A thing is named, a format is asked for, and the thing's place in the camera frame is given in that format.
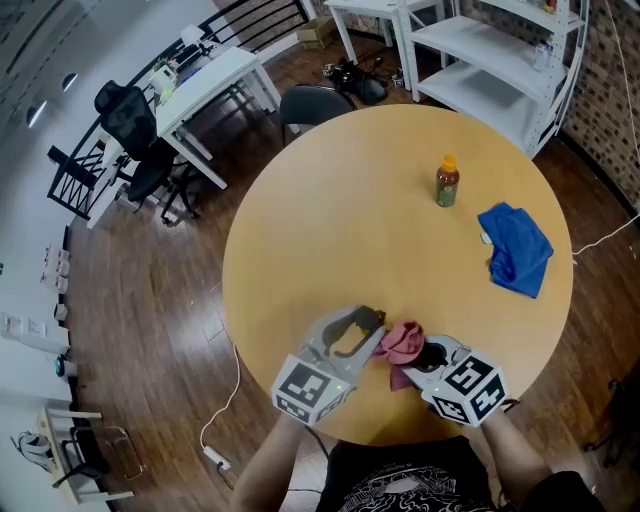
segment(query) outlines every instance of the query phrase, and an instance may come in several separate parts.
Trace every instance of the cardboard box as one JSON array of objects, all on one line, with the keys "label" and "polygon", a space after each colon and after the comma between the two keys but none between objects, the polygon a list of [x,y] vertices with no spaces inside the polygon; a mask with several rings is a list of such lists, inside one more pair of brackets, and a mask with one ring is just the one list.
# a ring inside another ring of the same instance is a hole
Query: cardboard box
[{"label": "cardboard box", "polygon": [[326,48],[334,38],[336,22],[331,16],[320,16],[302,25],[296,34],[305,49]]}]

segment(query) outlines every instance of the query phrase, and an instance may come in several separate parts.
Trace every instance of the round wooden table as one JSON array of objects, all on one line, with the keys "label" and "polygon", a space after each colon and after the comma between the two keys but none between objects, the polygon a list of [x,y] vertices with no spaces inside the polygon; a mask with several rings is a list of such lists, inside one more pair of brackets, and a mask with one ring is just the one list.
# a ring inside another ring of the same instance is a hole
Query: round wooden table
[{"label": "round wooden table", "polygon": [[[456,204],[441,208],[435,175],[449,152],[460,185]],[[524,208],[555,250],[535,300],[490,280],[493,246],[477,215],[501,201]],[[417,320],[484,352],[518,397],[558,342],[572,280],[562,210],[522,151],[461,114],[391,105],[314,128],[262,171],[231,228],[223,294],[231,338],[268,394],[315,319],[366,304],[389,324]],[[358,389],[317,428],[372,445],[460,433],[417,390],[391,392],[389,368],[369,361]]]}]

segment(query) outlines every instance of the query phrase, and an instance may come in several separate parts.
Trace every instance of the black t-shirt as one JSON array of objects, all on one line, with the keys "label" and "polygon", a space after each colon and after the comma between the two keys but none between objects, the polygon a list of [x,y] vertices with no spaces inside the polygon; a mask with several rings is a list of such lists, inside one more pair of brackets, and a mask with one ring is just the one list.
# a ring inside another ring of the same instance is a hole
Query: black t-shirt
[{"label": "black t-shirt", "polygon": [[[459,436],[437,443],[377,448],[339,442],[331,451],[317,512],[495,511],[487,471]],[[580,476],[550,476],[522,512],[604,511]]]}]

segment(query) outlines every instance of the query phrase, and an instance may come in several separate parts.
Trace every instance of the black railing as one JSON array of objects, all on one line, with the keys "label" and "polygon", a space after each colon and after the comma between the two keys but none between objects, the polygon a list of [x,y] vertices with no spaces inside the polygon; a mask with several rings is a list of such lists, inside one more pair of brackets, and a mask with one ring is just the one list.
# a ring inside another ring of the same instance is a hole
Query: black railing
[{"label": "black railing", "polygon": [[[232,21],[225,21],[224,25],[219,26],[216,22],[226,20],[226,15],[231,15]],[[236,44],[240,41],[238,46],[257,52],[308,21],[301,0],[236,0],[203,21],[199,27],[205,32],[205,40],[228,44],[233,38],[237,38]],[[180,61],[183,60],[184,52],[189,50],[182,40],[175,41],[142,68],[127,86],[140,82],[159,60],[175,57]],[[99,127],[98,118],[66,159],[66,155],[55,147],[49,152],[52,160],[59,166],[47,197],[85,220],[89,220],[91,209],[106,190],[109,181],[102,180],[107,169],[102,166],[104,144],[97,140],[95,133]],[[79,156],[84,152],[85,146],[90,149],[85,156]]]}]

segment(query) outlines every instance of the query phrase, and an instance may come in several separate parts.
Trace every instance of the pink cloth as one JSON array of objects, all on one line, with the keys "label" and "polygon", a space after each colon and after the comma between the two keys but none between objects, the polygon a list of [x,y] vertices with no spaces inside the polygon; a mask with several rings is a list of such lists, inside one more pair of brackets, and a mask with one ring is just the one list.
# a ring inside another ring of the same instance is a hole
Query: pink cloth
[{"label": "pink cloth", "polygon": [[373,359],[386,359],[391,366],[391,391],[413,385],[411,379],[396,365],[405,365],[418,357],[424,347],[424,332],[418,322],[396,324],[376,347]]}]

